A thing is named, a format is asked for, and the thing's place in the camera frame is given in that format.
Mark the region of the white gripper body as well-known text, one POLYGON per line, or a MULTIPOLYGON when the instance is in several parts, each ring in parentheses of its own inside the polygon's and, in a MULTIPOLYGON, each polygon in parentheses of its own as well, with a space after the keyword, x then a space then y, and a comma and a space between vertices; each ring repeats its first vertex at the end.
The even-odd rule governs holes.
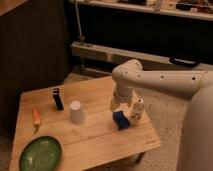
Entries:
POLYGON ((113 98, 110 102, 110 109, 116 110, 123 103, 130 107, 132 104, 133 92, 133 86, 126 83, 117 82, 113 91, 113 98))

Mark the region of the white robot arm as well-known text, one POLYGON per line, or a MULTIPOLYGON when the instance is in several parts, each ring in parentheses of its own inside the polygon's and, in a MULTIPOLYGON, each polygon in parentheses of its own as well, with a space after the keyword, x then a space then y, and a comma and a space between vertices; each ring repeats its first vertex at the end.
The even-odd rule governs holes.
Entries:
POLYGON ((112 110, 130 103, 134 89, 186 101, 176 171, 213 171, 213 70, 144 71, 132 59, 115 67, 112 79, 112 110))

